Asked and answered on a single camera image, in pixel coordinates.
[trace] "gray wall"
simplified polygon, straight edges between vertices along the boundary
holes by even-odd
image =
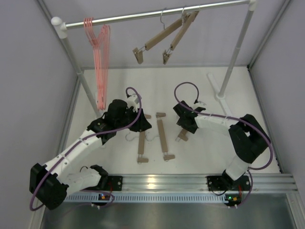
[[[305,202],[305,1],[294,0],[253,68],[285,172]]]
[[[224,0],[44,0],[53,16],[63,21],[83,21],[85,17],[105,18],[135,12],[159,10]],[[258,0],[257,9],[237,59],[238,65],[250,62],[270,21],[283,0]],[[228,65],[247,13],[247,5],[209,9],[200,12],[169,59],[169,65]],[[163,17],[166,26],[180,14]],[[163,29],[159,18],[125,21],[111,24],[111,67],[163,66],[162,52],[168,49],[175,33],[145,52],[139,65],[132,53]],[[71,43],[78,47],[82,66],[94,67],[92,48],[84,29],[68,32]]]
[[[0,4],[0,228],[27,228],[30,168],[51,159],[75,74],[33,0]]]

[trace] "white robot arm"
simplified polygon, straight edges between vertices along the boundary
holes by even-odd
[[[181,101],[181,103],[189,107],[185,101]],[[177,104],[173,109],[179,116],[177,125],[183,129],[194,134],[198,128],[208,128],[231,138],[236,156],[219,179],[223,185],[217,184],[217,186],[225,187],[226,190],[231,190],[236,186],[238,179],[268,147],[266,141],[254,129],[241,122],[196,114],[180,104]],[[200,102],[196,102],[192,109],[198,112],[206,110],[204,104]],[[262,127],[252,115],[246,114],[241,119],[255,126],[269,140]]]
[[[92,151],[104,145],[116,135],[116,130],[131,124],[139,112],[139,99],[131,95],[127,101],[113,100],[108,111],[101,118],[91,122],[82,135],[62,153],[44,165],[35,164],[30,172],[30,192],[34,193],[39,182],[54,165],[57,165],[43,182],[36,197],[50,210],[58,207],[66,196],[93,187],[103,190],[108,180],[108,173],[98,165],[93,165],[79,173],[72,174],[73,167],[87,157]],[[138,120],[129,127],[131,131],[142,132],[152,126],[141,110]]]

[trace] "metal panel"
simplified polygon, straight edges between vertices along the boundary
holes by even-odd
[[[78,205],[64,203],[49,212],[50,221]],[[41,229],[293,229],[285,195],[253,195],[238,209],[211,204],[114,204],[109,208],[82,206]]]
[[[287,194],[292,216],[298,229],[305,228],[305,209],[299,194]]]
[[[274,154],[275,154],[275,158],[277,160],[277,164],[280,168],[280,172],[281,173],[285,173],[286,171],[284,170],[283,168],[283,162],[281,160],[281,155],[279,155],[277,152],[279,152],[278,150],[278,147],[277,147],[277,144],[275,144],[275,135],[274,133],[271,131],[270,129],[270,120],[267,118],[266,116],[266,109],[264,107],[264,104],[263,104],[263,98],[262,96],[258,93],[258,85],[257,85],[257,82],[254,80],[253,78],[253,73],[252,73],[252,69],[248,69],[249,71],[249,75],[250,75],[250,79],[251,79],[251,83],[253,85],[253,88],[254,88],[254,91],[255,91],[255,96],[256,96],[256,99],[258,101],[258,104],[259,104],[259,107],[260,107],[260,110],[263,114],[263,119],[264,119],[264,123],[266,123],[266,128],[267,128],[267,133],[268,133],[268,136],[269,138],[271,139],[271,142],[273,143],[273,149],[274,149]]]
[[[73,113],[74,113],[74,108],[76,105],[77,96],[78,96],[78,92],[80,90],[80,85],[81,85],[79,79],[77,77],[75,79],[76,79],[76,81],[75,81],[75,86],[74,86],[74,89],[73,89],[73,92],[71,95],[70,105],[69,105],[67,114],[65,116],[65,122],[64,122],[62,132],[61,132],[61,140],[59,142],[58,149],[57,149],[55,155],[58,155],[59,153],[61,153],[66,147],[68,133],[70,130],[71,121],[72,121],[72,117],[73,117]],[[36,199],[34,202],[34,206],[38,207],[40,204],[41,204],[41,202],[38,201],[38,199]],[[42,207],[41,209],[34,211],[32,213],[32,217],[31,217],[29,227],[28,227],[29,229],[36,229],[36,228],[38,228],[38,225],[41,225],[44,211],[45,211],[45,207]]]
[[[258,46],[257,50],[255,51],[250,63],[249,63],[249,69],[253,68],[257,58],[261,54],[263,48],[266,46],[267,42],[269,41],[271,35],[273,34],[275,28],[277,27],[279,21],[282,19],[283,15],[287,11],[288,7],[290,6],[290,3],[292,0],[285,0],[276,14],[275,18],[273,19],[273,22],[271,23],[269,29],[267,30],[267,33],[263,36],[263,39],[260,42],[260,45]]]

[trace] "white table surface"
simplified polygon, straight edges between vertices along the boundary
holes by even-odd
[[[125,99],[125,88],[134,87],[142,96],[145,114],[150,114],[149,122],[152,129],[148,130],[147,138],[158,135],[156,112],[165,112],[163,119],[169,154],[176,158],[165,162],[161,150],[160,139],[145,141],[144,157],[148,163],[137,163],[138,138],[126,141],[130,132],[123,130],[106,143],[106,148],[93,151],[85,160],[73,168],[76,171],[82,166],[100,165],[110,174],[215,174],[222,173],[235,156],[231,139],[220,133],[198,129],[192,135],[188,133],[187,142],[176,142],[181,128],[176,125],[178,120],[173,107],[177,104],[173,91],[177,84],[190,81],[200,89],[200,100],[207,104],[210,111],[223,114],[219,103],[214,99],[212,87],[206,77],[212,73],[221,86],[226,72],[225,67],[190,67],[190,68],[141,68],[141,69],[111,69],[108,77],[107,105],[113,99]],[[92,91],[96,92],[95,72],[86,70],[85,77]],[[263,117],[255,96],[255,92],[246,67],[235,67],[226,89],[227,103],[236,117],[252,114],[266,130]],[[196,98],[196,90],[190,85],[183,85],[178,90],[178,98],[192,105]],[[76,103],[67,145],[75,141],[86,127],[96,119],[93,109],[81,86]],[[131,132],[127,137],[132,139],[139,134]],[[269,159],[269,149],[266,149],[253,167],[263,166]],[[271,165],[253,173],[279,173],[275,158]]]

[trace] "purple cable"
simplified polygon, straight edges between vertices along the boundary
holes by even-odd
[[[250,177],[250,180],[251,180],[251,186],[250,186],[248,194],[246,195],[246,197],[242,200],[242,202],[238,206],[241,206],[242,204],[244,204],[246,202],[246,200],[249,198],[249,196],[250,196],[250,194],[252,192],[252,189],[253,189],[253,177],[252,177],[252,174],[250,173],[249,169],[247,170],[247,172],[249,173],[249,177]]]
[[[130,123],[128,124],[127,126],[125,127],[122,127],[122,128],[118,128],[118,129],[115,129],[115,130],[108,130],[108,131],[103,131],[103,132],[99,132],[99,133],[95,133],[95,134],[92,134],[92,135],[88,135],[86,137],[84,137],[82,139],[82,141],[90,138],[90,137],[94,137],[94,136],[97,136],[97,135],[105,135],[105,134],[110,134],[110,133],[113,133],[113,132],[117,132],[117,131],[121,131],[121,130],[124,130],[124,129],[127,129],[129,127],[131,127],[133,124],[135,124],[135,122],[139,119],[140,117],[140,114],[142,112],[142,102],[141,102],[141,96],[139,95],[139,93],[137,92],[137,90],[135,90],[133,87],[127,87],[125,92],[126,92],[126,95],[128,95],[127,91],[131,89],[135,92],[135,94],[137,95],[138,99],[139,99],[139,111],[138,111],[138,114],[136,116],[136,118]],[[69,155],[74,149],[76,146],[78,146],[79,144],[81,143],[81,141],[78,141],[77,143],[75,143],[65,154],[65,156]],[[61,163],[61,161],[63,161],[63,157],[60,158],[58,160],[58,162],[55,163],[55,165],[53,165],[53,167],[46,173],[46,175],[41,179],[41,181],[39,182],[39,184],[37,185],[34,193],[33,193],[33,196],[32,198],[30,199],[30,210],[31,211],[37,211],[38,209],[40,209],[43,204],[41,204],[40,206],[38,206],[37,208],[33,208],[33,203],[34,203],[34,200],[35,200],[35,197],[37,195],[37,192],[38,190],[40,189],[40,187],[42,186],[43,182],[46,180],[46,178],[51,174],[51,172]]]
[[[240,119],[240,118],[231,117],[231,116],[225,116],[225,115],[221,115],[221,114],[201,113],[201,112],[198,112],[198,111],[196,111],[196,110],[193,110],[192,108],[189,108],[189,107],[185,106],[184,104],[182,104],[182,103],[179,101],[179,99],[177,98],[177,95],[176,95],[177,89],[178,89],[181,85],[183,85],[183,84],[191,84],[191,85],[193,85],[193,86],[196,88],[196,90],[197,90],[197,98],[196,98],[195,101],[197,102],[197,101],[198,101],[198,98],[199,98],[199,89],[198,89],[198,87],[197,87],[194,83],[192,83],[192,82],[183,82],[183,83],[177,85],[177,86],[175,87],[175,90],[174,90],[175,99],[176,99],[176,101],[177,101],[181,106],[183,106],[184,108],[188,109],[189,111],[192,111],[192,112],[194,112],[194,113],[196,113],[196,114],[199,114],[199,115],[213,116],[213,117],[219,117],[219,118],[227,118],[227,119],[231,119],[231,120],[235,120],[235,121],[244,123],[245,125],[247,125],[247,126],[251,127],[252,129],[254,129],[254,130],[255,130],[255,131],[265,140],[265,142],[267,143],[267,145],[268,145],[268,147],[269,147],[269,149],[270,149],[270,158],[269,158],[269,161],[267,162],[266,165],[264,165],[264,166],[262,166],[262,167],[260,167],[260,168],[252,168],[252,167],[249,167],[250,169],[252,169],[252,170],[262,170],[262,169],[264,169],[264,168],[267,168],[267,167],[271,164],[272,159],[273,159],[273,147],[272,147],[271,143],[269,142],[268,138],[267,138],[259,129],[257,129],[257,128],[256,128],[254,125],[252,125],[251,123],[248,123],[248,122],[246,122],[246,121],[244,121],[243,119]]]

